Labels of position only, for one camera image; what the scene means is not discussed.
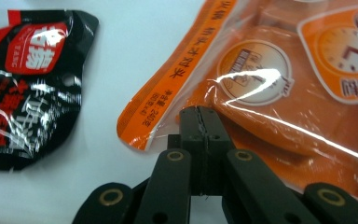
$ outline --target black and red package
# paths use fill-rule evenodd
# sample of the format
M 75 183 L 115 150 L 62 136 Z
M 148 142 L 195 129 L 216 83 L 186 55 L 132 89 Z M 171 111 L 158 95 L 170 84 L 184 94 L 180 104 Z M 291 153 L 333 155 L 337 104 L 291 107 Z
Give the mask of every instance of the black and red package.
M 22 169 L 69 135 L 98 19 L 76 10 L 0 14 L 0 170 Z

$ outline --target plastic package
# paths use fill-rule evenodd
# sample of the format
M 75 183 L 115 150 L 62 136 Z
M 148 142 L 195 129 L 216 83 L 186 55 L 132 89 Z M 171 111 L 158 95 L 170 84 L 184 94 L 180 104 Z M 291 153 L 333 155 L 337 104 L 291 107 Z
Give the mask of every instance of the plastic package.
M 73 10 L 0 10 L 0 170 L 53 151 L 81 107 L 98 20 Z
M 291 188 L 358 199 L 358 0 L 239 1 L 220 32 L 155 139 L 180 109 L 209 106 Z

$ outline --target round label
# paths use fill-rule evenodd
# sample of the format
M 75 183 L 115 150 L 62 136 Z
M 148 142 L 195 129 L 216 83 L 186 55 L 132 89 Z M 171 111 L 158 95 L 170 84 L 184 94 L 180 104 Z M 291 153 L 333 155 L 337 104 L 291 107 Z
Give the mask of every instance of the round label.
M 270 104 L 288 96 L 294 84 L 287 55 L 261 40 L 234 46 L 221 60 L 217 73 L 224 92 L 244 105 Z

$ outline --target clock icon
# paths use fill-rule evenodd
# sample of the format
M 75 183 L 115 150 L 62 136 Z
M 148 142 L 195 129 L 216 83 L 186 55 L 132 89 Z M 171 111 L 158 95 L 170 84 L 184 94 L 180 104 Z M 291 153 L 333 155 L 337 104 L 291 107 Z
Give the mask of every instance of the clock icon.
M 351 27 L 328 29 L 319 39 L 319 56 L 336 74 L 358 74 L 358 30 Z

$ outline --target white surface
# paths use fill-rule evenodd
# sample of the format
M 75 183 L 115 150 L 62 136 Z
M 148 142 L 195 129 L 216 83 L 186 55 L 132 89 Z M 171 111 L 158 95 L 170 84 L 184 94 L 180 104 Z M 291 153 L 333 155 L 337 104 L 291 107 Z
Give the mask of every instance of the white surface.
M 0 0 L 0 8 L 81 9 L 100 20 L 83 74 L 83 105 L 67 141 L 19 173 L 0 172 L 0 223 L 71 223 L 109 182 L 135 187 L 164 148 L 141 153 L 117 138 L 117 117 L 181 41 L 201 0 Z M 225 223 L 220 199 L 194 198 L 190 223 Z

